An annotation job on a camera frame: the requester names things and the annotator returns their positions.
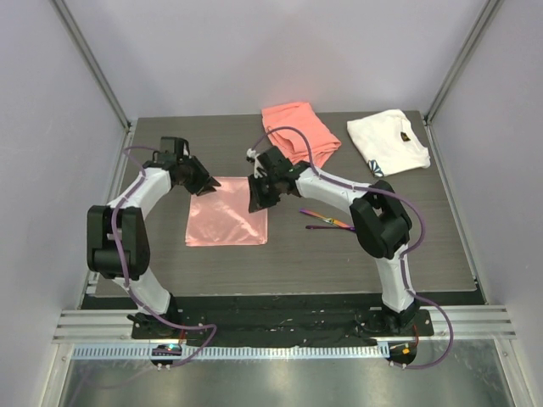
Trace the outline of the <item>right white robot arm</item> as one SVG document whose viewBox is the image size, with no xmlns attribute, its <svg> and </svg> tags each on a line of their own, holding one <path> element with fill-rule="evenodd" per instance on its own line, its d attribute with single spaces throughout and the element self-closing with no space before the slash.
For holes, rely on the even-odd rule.
<svg viewBox="0 0 543 407">
<path fill-rule="evenodd" d="M 386 181 L 373 185 L 333 176 L 300 161 L 292 164 L 277 147 L 257 153 L 247 151 L 254 166 L 249 181 L 249 212 L 268 209 L 281 196 L 314 199 L 350 216 L 361 248 L 375 259 L 382 286 L 379 332 L 405 333 L 419 310 L 411 284 L 406 250 L 411 218 Z"/>
</svg>

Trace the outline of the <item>pink satin napkin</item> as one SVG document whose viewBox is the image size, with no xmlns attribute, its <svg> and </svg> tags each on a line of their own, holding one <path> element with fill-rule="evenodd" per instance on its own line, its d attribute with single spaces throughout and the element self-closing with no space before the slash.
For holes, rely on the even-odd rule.
<svg viewBox="0 0 543 407">
<path fill-rule="evenodd" d="M 267 211 L 249 212 L 245 177 L 220 177 L 215 192 L 190 199 L 185 243 L 189 247 L 255 246 L 268 241 Z"/>
</svg>

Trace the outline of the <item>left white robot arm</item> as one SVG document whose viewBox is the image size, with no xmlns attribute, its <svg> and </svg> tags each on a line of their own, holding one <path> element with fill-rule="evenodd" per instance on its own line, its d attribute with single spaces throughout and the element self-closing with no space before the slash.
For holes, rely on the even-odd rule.
<svg viewBox="0 0 543 407">
<path fill-rule="evenodd" d="M 138 169 L 134 181 L 104 205 L 87 212 L 87 266 L 122 287 L 138 309 L 135 322 L 149 326 L 163 338 L 180 330 L 200 331 L 205 326 L 184 326 L 173 294 L 158 281 L 150 267 L 150 244 L 145 220 L 154 206 L 174 187 L 202 196 L 215 192 L 221 183 L 190 151 L 189 141 L 163 137 L 151 159 L 141 164 L 123 154 Z"/>
</svg>

